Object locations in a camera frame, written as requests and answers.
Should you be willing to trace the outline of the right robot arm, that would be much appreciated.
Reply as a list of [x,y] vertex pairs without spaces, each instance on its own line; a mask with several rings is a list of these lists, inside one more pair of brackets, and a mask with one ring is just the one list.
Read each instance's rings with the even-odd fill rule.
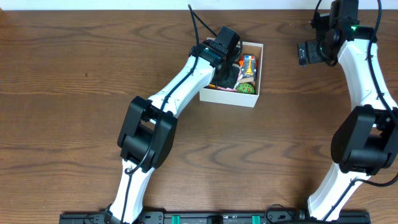
[[331,167],[307,199],[310,222],[356,223],[360,215],[341,210],[361,184],[388,187],[370,178],[392,165],[397,156],[397,103],[387,89],[377,57],[379,26],[362,26],[358,0],[335,0],[330,11],[315,11],[313,40],[297,45],[298,62],[341,65],[348,85],[351,113],[332,137]]

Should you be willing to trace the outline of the wooden pellet drum toy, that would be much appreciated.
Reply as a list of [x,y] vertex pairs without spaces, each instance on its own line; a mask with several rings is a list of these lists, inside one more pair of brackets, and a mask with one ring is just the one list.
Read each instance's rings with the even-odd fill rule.
[[253,77],[247,77],[247,78],[241,78],[238,80],[238,83],[250,83],[252,85],[255,85],[255,79]]

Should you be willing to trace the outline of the green patterned ball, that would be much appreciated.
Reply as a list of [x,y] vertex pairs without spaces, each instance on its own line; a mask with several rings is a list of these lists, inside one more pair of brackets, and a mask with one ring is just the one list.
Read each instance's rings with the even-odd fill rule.
[[236,87],[236,91],[238,93],[244,93],[244,94],[250,94],[250,95],[253,95],[256,93],[255,88],[253,87],[253,85],[251,83],[240,83]]

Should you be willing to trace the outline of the orange rubber dog toy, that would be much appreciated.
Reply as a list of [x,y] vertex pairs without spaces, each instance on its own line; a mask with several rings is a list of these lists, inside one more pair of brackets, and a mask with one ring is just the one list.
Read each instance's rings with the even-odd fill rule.
[[207,88],[214,89],[214,90],[217,89],[216,85],[214,85],[214,84],[209,84],[209,85],[207,86]]

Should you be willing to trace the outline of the pink white bunny figure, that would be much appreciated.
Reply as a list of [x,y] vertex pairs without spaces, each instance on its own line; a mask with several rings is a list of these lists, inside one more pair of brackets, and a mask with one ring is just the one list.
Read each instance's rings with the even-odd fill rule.
[[225,82],[223,82],[224,84],[226,84],[226,86],[216,86],[217,90],[221,90],[221,91],[230,91],[230,92],[237,92],[237,88],[239,86],[239,80],[242,78],[242,75],[238,75],[236,77],[234,76],[229,76]]

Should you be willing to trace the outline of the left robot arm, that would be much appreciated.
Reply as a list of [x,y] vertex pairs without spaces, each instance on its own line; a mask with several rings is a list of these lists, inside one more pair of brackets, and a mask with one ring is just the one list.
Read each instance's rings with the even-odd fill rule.
[[186,64],[163,89],[146,100],[137,96],[130,102],[117,140],[121,181],[105,211],[105,223],[137,220],[149,179],[171,151],[180,113],[202,88],[228,81],[229,68],[242,49],[239,35],[222,27],[215,39],[191,48]]

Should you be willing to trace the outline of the red grey toy truck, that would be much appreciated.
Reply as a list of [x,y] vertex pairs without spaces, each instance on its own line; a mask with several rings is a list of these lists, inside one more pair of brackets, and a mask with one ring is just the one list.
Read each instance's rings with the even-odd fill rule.
[[242,78],[253,77],[256,79],[257,58],[255,55],[243,55],[239,59]]

